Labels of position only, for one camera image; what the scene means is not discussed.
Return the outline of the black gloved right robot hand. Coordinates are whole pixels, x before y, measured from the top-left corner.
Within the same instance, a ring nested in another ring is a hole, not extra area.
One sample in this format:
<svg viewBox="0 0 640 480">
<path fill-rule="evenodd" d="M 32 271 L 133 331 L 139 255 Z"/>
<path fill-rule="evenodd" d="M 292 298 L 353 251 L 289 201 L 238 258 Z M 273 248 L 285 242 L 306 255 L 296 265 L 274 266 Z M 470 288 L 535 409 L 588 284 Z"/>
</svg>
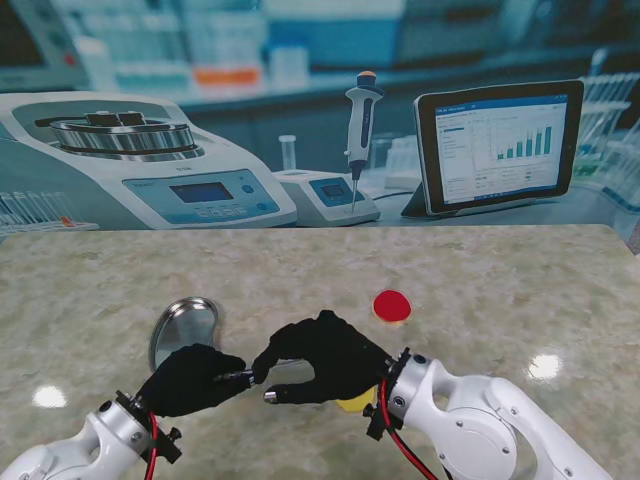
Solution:
<svg viewBox="0 0 640 480">
<path fill-rule="evenodd" d="M 309 381 L 267 389 L 277 403 L 295 405 L 358 397 L 381 382 L 392 363 L 386 351 L 331 310 L 276 331 L 253 362 L 255 382 L 263 383 L 280 360 L 304 360 L 313 368 Z"/>
</svg>

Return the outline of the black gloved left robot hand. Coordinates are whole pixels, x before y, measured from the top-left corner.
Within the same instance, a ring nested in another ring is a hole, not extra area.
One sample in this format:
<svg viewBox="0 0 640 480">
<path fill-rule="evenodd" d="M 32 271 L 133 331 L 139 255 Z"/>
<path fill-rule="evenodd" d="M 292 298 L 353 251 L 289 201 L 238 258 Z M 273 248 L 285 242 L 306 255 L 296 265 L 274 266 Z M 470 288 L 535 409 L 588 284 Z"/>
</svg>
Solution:
<svg viewBox="0 0 640 480">
<path fill-rule="evenodd" d="M 223 379 L 245 368 L 243 359 L 213 347 L 186 346 L 162 362 L 136 396 L 156 416 L 186 416 L 216 407 L 248 390 L 248 376 Z"/>
</svg>

